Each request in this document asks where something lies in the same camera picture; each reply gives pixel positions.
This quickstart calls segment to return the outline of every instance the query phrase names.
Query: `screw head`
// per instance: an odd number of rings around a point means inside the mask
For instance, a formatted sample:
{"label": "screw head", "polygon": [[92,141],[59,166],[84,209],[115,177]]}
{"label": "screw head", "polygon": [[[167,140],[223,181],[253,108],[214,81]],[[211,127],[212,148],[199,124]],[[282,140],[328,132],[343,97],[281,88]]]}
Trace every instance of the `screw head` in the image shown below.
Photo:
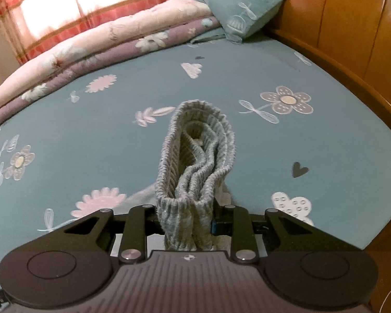
{"label": "screw head", "polygon": [[125,260],[136,260],[139,259],[142,253],[139,250],[131,248],[129,250],[124,250],[120,253],[120,256]]}
{"label": "screw head", "polygon": [[249,261],[256,258],[256,253],[252,250],[239,250],[236,252],[236,257],[239,260]]}

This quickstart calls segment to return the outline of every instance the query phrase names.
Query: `wooden headboard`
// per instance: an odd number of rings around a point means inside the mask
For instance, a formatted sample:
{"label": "wooden headboard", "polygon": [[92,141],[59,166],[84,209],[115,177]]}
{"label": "wooden headboard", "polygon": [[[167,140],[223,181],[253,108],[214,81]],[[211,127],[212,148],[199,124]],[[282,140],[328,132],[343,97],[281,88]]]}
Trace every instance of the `wooden headboard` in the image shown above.
{"label": "wooden headboard", "polygon": [[265,31],[331,74],[391,128],[391,0],[285,0]]}

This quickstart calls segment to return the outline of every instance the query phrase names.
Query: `red checkered curtain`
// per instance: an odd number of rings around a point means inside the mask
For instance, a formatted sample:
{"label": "red checkered curtain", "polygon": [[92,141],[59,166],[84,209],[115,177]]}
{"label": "red checkered curtain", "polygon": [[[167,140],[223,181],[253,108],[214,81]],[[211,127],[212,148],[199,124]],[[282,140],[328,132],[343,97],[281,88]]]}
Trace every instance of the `red checkered curtain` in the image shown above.
{"label": "red checkered curtain", "polygon": [[166,0],[0,0],[0,25],[23,64],[74,35]]}

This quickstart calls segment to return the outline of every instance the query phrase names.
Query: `gray sock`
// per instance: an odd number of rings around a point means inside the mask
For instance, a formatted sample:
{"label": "gray sock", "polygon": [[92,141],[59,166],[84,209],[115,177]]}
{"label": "gray sock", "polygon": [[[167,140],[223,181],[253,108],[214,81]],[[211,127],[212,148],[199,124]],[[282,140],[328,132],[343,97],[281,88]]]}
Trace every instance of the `gray sock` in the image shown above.
{"label": "gray sock", "polygon": [[167,250],[217,248],[211,235],[214,192],[232,169],[235,152],[234,133],[220,109],[199,100],[176,109],[155,183]]}

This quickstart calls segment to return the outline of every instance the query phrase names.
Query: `bed sheet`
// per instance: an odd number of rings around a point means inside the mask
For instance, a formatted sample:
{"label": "bed sheet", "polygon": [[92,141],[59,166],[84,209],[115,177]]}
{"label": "bed sheet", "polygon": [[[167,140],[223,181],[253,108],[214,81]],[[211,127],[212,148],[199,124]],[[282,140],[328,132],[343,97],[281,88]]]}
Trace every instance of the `bed sheet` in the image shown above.
{"label": "bed sheet", "polygon": [[5,122],[0,260],[99,208],[155,203],[171,112],[195,99],[219,107],[235,132],[225,180],[234,204],[276,207],[359,248],[391,219],[391,130],[307,58],[257,35],[115,64]]}

